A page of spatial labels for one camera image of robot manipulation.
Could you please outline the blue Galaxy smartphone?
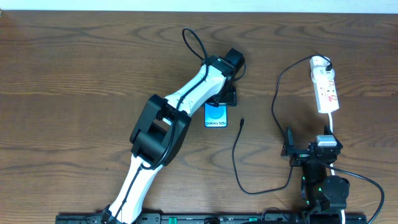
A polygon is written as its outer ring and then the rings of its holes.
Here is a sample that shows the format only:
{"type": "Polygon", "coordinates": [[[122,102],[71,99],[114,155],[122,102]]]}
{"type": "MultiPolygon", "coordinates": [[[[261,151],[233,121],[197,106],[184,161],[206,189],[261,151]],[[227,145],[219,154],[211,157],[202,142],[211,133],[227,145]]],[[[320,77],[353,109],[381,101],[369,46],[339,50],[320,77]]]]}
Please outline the blue Galaxy smartphone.
{"type": "Polygon", "coordinates": [[[205,127],[206,128],[226,128],[228,125],[227,106],[218,107],[205,104],[205,127]]]}

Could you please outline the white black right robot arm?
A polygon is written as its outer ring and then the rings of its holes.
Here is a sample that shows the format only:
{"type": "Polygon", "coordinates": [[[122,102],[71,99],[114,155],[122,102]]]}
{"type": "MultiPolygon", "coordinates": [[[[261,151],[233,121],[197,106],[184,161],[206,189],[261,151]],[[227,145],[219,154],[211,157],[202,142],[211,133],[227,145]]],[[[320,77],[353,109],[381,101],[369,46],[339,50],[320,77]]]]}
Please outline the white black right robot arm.
{"type": "Polygon", "coordinates": [[[346,223],[344,210],[350,183],[338,175],[327,174],[327,169],[337,160],[343,146],[329,127],[315,137],[306,149],[294,146],[290,127],[286,127],[281,156],[290,158],[291,167],[302,169],[302,198],[308,208],[302,212],[304,223],[346,223]]]}

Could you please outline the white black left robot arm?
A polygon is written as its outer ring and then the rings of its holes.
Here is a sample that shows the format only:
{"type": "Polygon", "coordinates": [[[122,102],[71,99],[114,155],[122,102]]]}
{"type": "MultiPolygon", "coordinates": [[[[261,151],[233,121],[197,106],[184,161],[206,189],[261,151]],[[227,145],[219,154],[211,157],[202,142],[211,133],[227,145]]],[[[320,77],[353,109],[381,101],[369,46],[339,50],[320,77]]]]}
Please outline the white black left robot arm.
{"type": "Polygon", "coordinates": [[[236,74],[245,58],[236,49],[204,59],[199,72],[166,97],[152,95],[130,135],[129,171],[116,200],[101,214],[102,223],[133,223],[161,168],[170,164],[185,139],[192,115],[202,105],[236,106],[236,74]]]}

